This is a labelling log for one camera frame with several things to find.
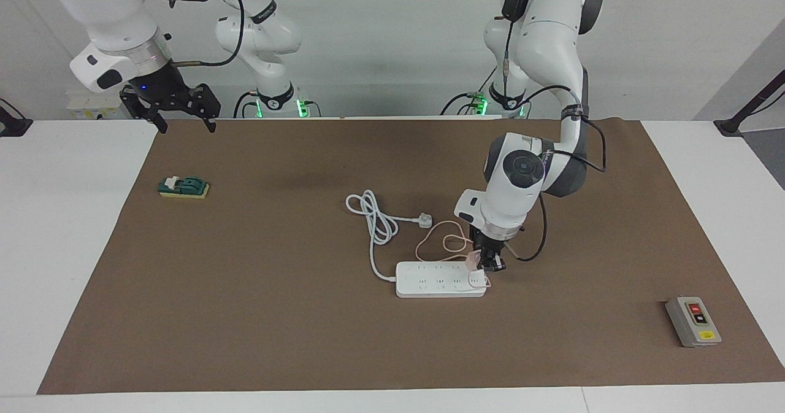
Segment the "grey on-off switch box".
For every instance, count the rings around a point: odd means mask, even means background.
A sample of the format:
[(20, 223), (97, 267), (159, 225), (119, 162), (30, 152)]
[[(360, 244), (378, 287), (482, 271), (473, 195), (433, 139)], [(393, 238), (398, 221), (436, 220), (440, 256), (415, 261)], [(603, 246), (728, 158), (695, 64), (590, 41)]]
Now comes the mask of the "grey on-off switch box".
[(698, 296), (677, 296), (665, 302), (665, 310), (683, 347), (718, 345), (722, 337)]

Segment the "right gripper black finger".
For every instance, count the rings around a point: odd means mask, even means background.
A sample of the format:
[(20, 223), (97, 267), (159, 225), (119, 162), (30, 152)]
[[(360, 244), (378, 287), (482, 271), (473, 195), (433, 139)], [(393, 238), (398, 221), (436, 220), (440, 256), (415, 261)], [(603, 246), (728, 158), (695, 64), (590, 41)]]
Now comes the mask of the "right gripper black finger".
[(167, 123), (159, 113), (159, 107), (156, 105), (143, 105), (139, 95), (131, 85), (125, 85), (121, 89), (120, 99), (132, 118), (145, 120), (148, 124), (154, 125), (160, 134), (166, 134)]
[(184, 111), (202, 120), (208, 131), (215, 133), (221, 103), (207, 84), (202, 83), (188, 90)]

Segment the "green knife switch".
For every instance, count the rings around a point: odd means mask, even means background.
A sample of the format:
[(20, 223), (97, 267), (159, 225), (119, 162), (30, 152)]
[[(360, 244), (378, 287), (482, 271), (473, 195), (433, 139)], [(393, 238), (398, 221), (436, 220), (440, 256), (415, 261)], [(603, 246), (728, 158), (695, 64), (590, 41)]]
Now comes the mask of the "green knife switch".
[(204, 199), (210, 183), (197, 176), (169, 176), (160, 181), (157, 192), (165, 198)]

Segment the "black clamp stand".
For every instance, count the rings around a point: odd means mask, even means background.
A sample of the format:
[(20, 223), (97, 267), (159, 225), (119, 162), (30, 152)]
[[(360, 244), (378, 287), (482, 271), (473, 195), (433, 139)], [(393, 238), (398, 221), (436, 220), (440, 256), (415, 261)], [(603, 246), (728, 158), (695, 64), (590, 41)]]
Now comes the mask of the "black clamp stand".
[(731, 118), (724, 120), (714, 120), (713, 123), (725, 137), (742, 137), (742, 133), (738, 130), (744, 120), (748, 117), (762, 113), (769, 107), (775, 105), (783, 96), (785, 90), (785, 69), (779, 71), (771, 81), (765, 84), (754, 97), (749, 100), (737, 113)]
[[(17, 116), (12, 116), (12, 114), (9, 113), (5, 107), (3, 107), (3, 104), (14, 111)], [(33, 122), (34, 120), (28, 119), (25, 114), (16, 108), (16, 106), (0, 97), (0, 125), (2, 125), (2, 129), (0, 129), (0, 138), (24, 136)]]

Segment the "white background box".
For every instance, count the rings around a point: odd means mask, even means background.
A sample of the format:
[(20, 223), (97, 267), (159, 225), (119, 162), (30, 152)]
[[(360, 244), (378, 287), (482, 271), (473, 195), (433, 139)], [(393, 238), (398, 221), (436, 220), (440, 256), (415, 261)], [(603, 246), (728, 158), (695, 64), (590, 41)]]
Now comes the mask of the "white background box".
[(118, 90), (101, 93), (67, 90), (66, 99), (66, 109), (76, 120), (132, 120)]

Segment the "white power strip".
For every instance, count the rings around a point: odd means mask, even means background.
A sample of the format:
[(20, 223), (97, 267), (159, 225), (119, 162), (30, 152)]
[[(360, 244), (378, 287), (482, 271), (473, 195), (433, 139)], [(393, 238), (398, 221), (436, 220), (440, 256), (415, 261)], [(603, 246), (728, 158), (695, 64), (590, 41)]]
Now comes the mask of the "white power strip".
[(460, 261), (405, 261), (396, 265), (399, 298), (480, 298), (491, 283)]

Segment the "brown table mat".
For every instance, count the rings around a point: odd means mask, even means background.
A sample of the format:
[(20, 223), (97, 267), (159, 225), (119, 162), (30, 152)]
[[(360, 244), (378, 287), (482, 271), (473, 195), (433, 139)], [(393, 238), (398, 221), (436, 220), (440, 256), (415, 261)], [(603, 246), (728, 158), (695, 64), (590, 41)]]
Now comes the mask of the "brown table mat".
[[(541, 255), (480, 298), (403, 299), (370, 270), (367, 188), (453, 215), (505, 133), (553, 120), (174, 120), (155, 137), (41, 394), (721, 384), (785, 368), (644, 128), (601, 120), (609, 170), (547, 198)], [(210, 183), (165, 198), (169, 176)], [(722, 337), (683, 347), (698, 296)]]

